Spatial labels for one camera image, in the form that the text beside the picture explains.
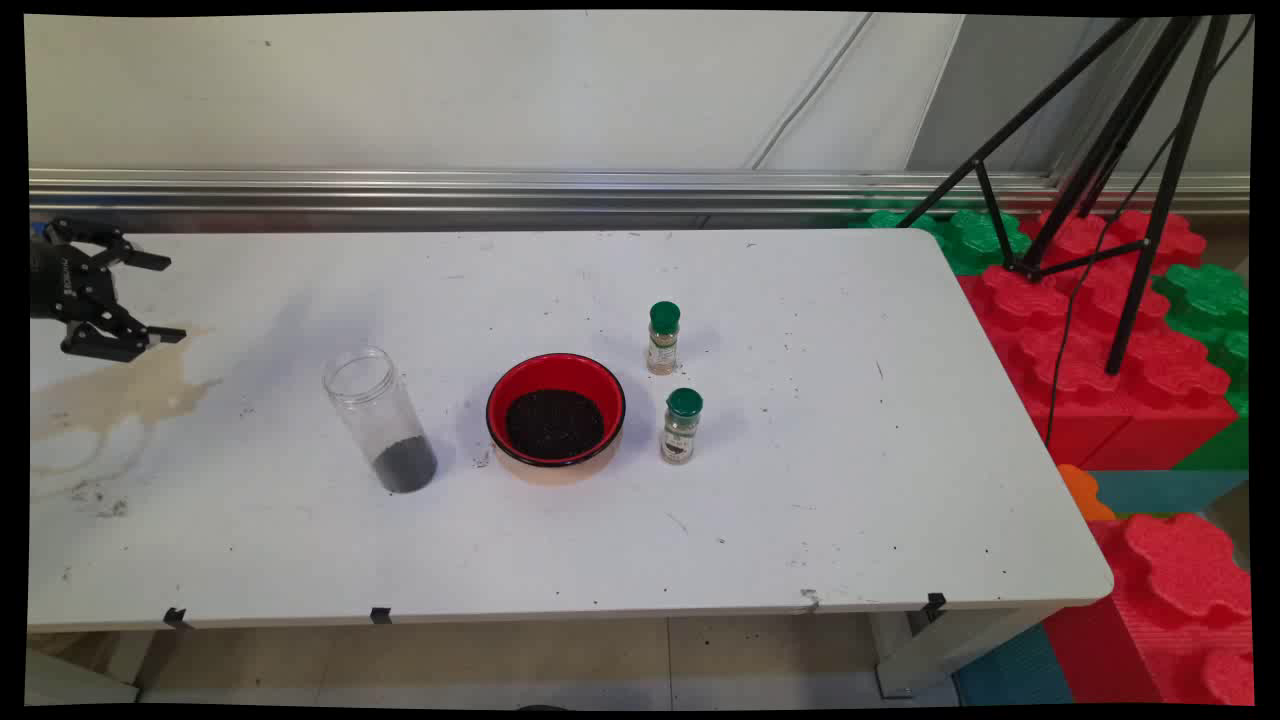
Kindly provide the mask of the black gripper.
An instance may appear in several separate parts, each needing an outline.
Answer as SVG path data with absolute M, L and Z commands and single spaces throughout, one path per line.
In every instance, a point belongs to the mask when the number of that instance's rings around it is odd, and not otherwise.
M 132 363 L 188 336 L 182 328 L 145 325 L 119 304 L 101 302 L 101 272 L 118 264 L 164 272 L 172 259 L 142 250 L 115 225 L 76 218 L 55 218 L 29 241 L 29 318 L 64 324 L 64 354 Z

